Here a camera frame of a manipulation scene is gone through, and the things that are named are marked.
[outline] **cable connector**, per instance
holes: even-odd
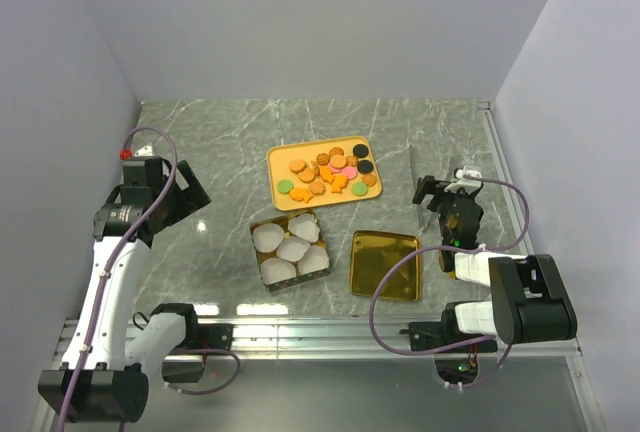
[[[120,160],[127,160],[131,157],[133,157],[133,152],[131,152],[131,149],[120,150]]]

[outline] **cable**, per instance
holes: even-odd
[[[188,389],[182,389],[180,387],[178,387],[177,385],[173,385],[173,384],[167,384],[167,387],[169,387],[172,390],[175,390],[176,392],[180,393],[180,394],[185,394],[185,395],[209,395],[209,394],[213,394],[215,392],[218,392],[222,389],[224,389],[225,387],[227,387],[228,385],[231,384],[231,382],[233,382],[234,380],[236,380],[236,377],[238,377],[238,374],[240,373],[240,357],[238,357],[234,352],[231,352],[230,350],[224,350],[224,349],[194,349],[194,350],[185,350],[183,351],[183,353],[185,354],[202,354],[202,355],[228,355],[229,357],[233,357],[233,360],[236,361],[236,370],[233,372],[233,375],[231,377],[229,377],[227,379],[227,381],[221,385],[218,385],[217,387],[214,387],[212,389],[207,389],[207,390],[188,390]]]
[[[391,280],[391,277],[393,277],[393,275],[400,270],[400,268],[405,265],[407,262],[409,262],[410,260],[412,260],[414,257],[420,255],[420,254],[424,254],[425,252],[432,252],[434,250],[442,250],[442,251],[447,251],[447,252],[459,252],[459,253],[463,253],[463,254],[477,254],[478,252],[482,252],[483,250],[489,250],[492,252],[502,252],[505,250],[509,250],[512,249],[513,247],[517,246],[522,239],[524,238],[524,236],[526,235],[527,231],[529,230],[529,203],[527,202],[527,198],[524,196],[524,193],[515,185],[510,184],[508,182],[504,182],[502,180],[498,180],[498,179],[485,179],[485,178],[478,178],[478,177],[471,177],[471,176],[464,176],[465,179],[470,179],[470,180],[477,180],[479,182],[486,182],[489,184],[498,184],[498,185],[502,185],[504,187],[508,187],[509,189],[515,191],[518,196],[520,197],[520,200],[522,201],[522,205],[524,208],[524,225],[522,227],[522,231],[520,232],[520,235],[518,235],[518,237],[516,238],[516,240],[508,245],[505,246],[496,246],[496,247],[485,247],[485,248],[477,248],[477,249],[472,249],[472,250],[467,250],[467,249],[460,249],[458,247],[452,247],[450,245],[430,245],[427,247],[422,247],[418,250],[415,250],[413,252],[411,252],[410,254],[406,255],[405,257],[403,257],[402,259],[400,259],[400,261],[394,265],[393,267],[391,267],[391,270],[389,270],[389,272],[387,272],[387,274],[382,278],[382,280],[380,281],[380,284],[378,285],[378,287],[376,288],[376,291],[373,293],[373,296],[371,297],[371,304],[369,305],[369,328],[371,329],[371,335],[373,335],[374,340],[378,343],[378,345],[380,345],[380,347],[382,347],[383,349],[393,353],[393,354],[397,354],[397,355],[404,355],[404,356],[408,356],[408,357],[420,357],[420,356],[425,356],[425,355],[434,355],[434,354],[439,354],[442,352],[447,352],[449,350],[453,350],[453,349],[457,349],[458,347],[464,347],[467,345],[472,345],[472,344],[477,344],[480,342],[485,342],[488,340],[493,340],[493,337],[490,335],[484,335],[482,337],[477,337],[475,339],[467,339],[467,340],[463,340],[461,342],[456,342],[454,344],[448,344],[448,345],[444,345],[442,347],[436,347],[433,349],[429,349],[429,350],[422,350],[422,351],[411,351],[411,350],[401,350],[401,349],[396,349],[395,347],[391,347],[390,345],[388,345],[386,342],[384,342],[382,340],[382,338],[378,335],[378,332],[376,331],[376,327],[375,327],[375,323],[374,323],[374,313],[375,313],[375,307],[376,307],[376,303],[378,301],[378,299],[380,298],[380,294],[382,293],[382,290],[385,288],[385,286],[387,285],[387,283],[389,282],[389,280]],[[467,384],[466,386],[463,385],[462,387],[470,387],[470,386],[474,386],[477,384],[480,384],[482,382],[484,382],[488,377],[490,377],[491,375],[493,375],[496,370],[498,370],[502,364],[504,363],[504,361],[507,359],[507,356],[509,355],[509,352],[511,351],[511,345],[509,345],[506,349],[505,352],[503,354],[503,356],[500,358],[500,360],[498,361],[498,363],[496,364],[495,367],[493,367],[485,376],[483,376],[481,379],[473,382],[472,384]]]
[[[174,184],[176,180],[176,171],[178,170],[178,151],[176,150],[176,145],[173,143],[171,138],[162,130],[157,129],[155,127],[151,127],[148,125],[140,125],[135,129],[129,132],[126,140],[124,141],[124,149],[129,149],[131,147],[131,142],[133,141],[133,137],[135,134],[140,132],[141,130],[150,130],[160,135],[164,140],[169,144],[169,148],[171,149],[171,170],[169,172],[169,177],[167,178],[167,182],[162,187],[160,194],[153,201],[153,203],[149,206],[149,208],[136,220],[129,229],[124,233],[124,235],[120,238],[115,248],[111,252],[111,255],[107,259],[107,262],[104,266],[104,271],[106,274],[100,277],[100,281],[98,282],[98,288],[96,290],[96,296],[93,302],[93,308],[91,309],[91,315],[89,318],[89,325],[87,326],[87,334],[85,336],[84,341],[84,350],[82,350],[78,357],[78,362],[76,364],[76,368],[71,374],[71,379],[69,381],[69,385],[67,386],[67,391],[64,394],[64,399],[62,401],[62,406],[60,407],[60,415],[58,416],[58,423],[56,427],[57,432],[64,432],[67,414],[69,413],[69,407],[71,405],[71,397],[73,397],[73,392],[78,383],[78,378],[80,377],[80,372],[83,370],[85,364],[87,363],[87,357],[89,355],[89,351],[91,350],[91,344],[93,343],[93,336],[96,332],[96,328],[98,325],[98,319],[100,318],[100,308],[102,307],[102,299],[104,298],[104,292],[107,286],[107,280],[109,277],[109,273],[113,268],[116,260],[118,260],[118,256],[124,246],[128,243],[131,236],[138,230],[138,228],[149,218],[149,216],[158,208],[158,206],[162,203],[164,198],[167,196],[169,191],[171,190],[171,186]]]
[[[133,326],[134,326],[136,329],[144,330],[144,327],[142,327],[140,324],[138,324],[138,322],[136,322],[136,317],[137,317],[138,315],[139,315],[140,317],[142,317],[142,320],[144,320],[144,321],[147,323],[147,325],[149,324],[149,317],[147,317],[146,315],[144,315],[142,312],[136,312],[135,314],[133,314],[133,317],[132,317],[132,319],[131,319],[131,321],[133,322]]]

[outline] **metal frame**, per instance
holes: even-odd
[[[482,116],[483,126],[491,146],[496,164],[498,178],[511,182],[511,175],[500,145],[497,130],[491,116],[491,103],[478,102],[477,110]],[[504,188],[505,200],[514,230],[520,230],[524,218],[515,192]],[[520,245],[522,254],[533,253],[533,245],[527,234]],[[399,330],[407,327],[409,322],[439,321],[437,314],[419,314],[402,317],[380,317],[376,319],[380,336],[389,345],[409,350],[406,335]],[[286,316],[247,316],[236,318],[220,318],[216,316],[199,317],[202,324],[233,324],[232,349],[242,358],[251,360],[407,360],[380,348],[373,340],[366,316],[328,316],[312,318],[295,318]],[[57,366],[62,354],[68,347],[75,331],[77,321],[67,320],[62,333],[52,367]],[[140,331],[129,324],[127,342],[133,340]],[[504,344],[499,342],[499,350],[493,354],[496,360],[502,355]],[[464,354],[450,354],[449,357],[463,357]],[[547,342],[542,344],[521,344],[513,348],[512,357],[545,358],[565,357],[573,380],[574,389],[582,415],[589,432],[606,430],[597,399],[586,374],[582,352],[577,340],[564,342]],[[193,356],[172,356],[171,360],[192,360]],[[32,432],[49,432],[55,414],[53,410],[40,400],[37,407]]]

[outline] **gray wall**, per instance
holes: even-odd
[[[611,431],[638,430],[640,0],[549,0],[497,99]]]
[[[0,0],[0,16],[0,417],[13,432],[80,305],[93,213],[137,104],[80,0]]]
[[[87,1],[140,99],[493,99],[546,2]]]

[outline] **marble table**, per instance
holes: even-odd
[[[140,124],[166,130],[207,190],[212,203],[154,240],[151,266],[142,277],[135,309],[162,302],[196,304],[200,314],[288,314],[300,317],[359,315],[369,299],[349,292],[354,231],[419,234],[419,214],[429,223],[422,245],[439,243],[437,219],[411,204],[419,175],[450,177],[472,163],[497,177],[491,144],[474,101],[431,100],[179,100],[143,104]],[[267,151],[277,145],[346,135],[369,138],[383,183],[373,200],[320,207],[332,262],[326,278],[267,292],[253,254],[249,226],[281,215],[271,203]],[[162,140],[141,133],[134,147],[152,143],[169,156]],[[489,185],[478,202],[485,210],[481,241],[506,244],[515,233],[503,191]],[[423,260],[423,299],[380,302],[381,315],[440,313],[446,303],[483,299],[487,289],[443,274],[435,253]]]

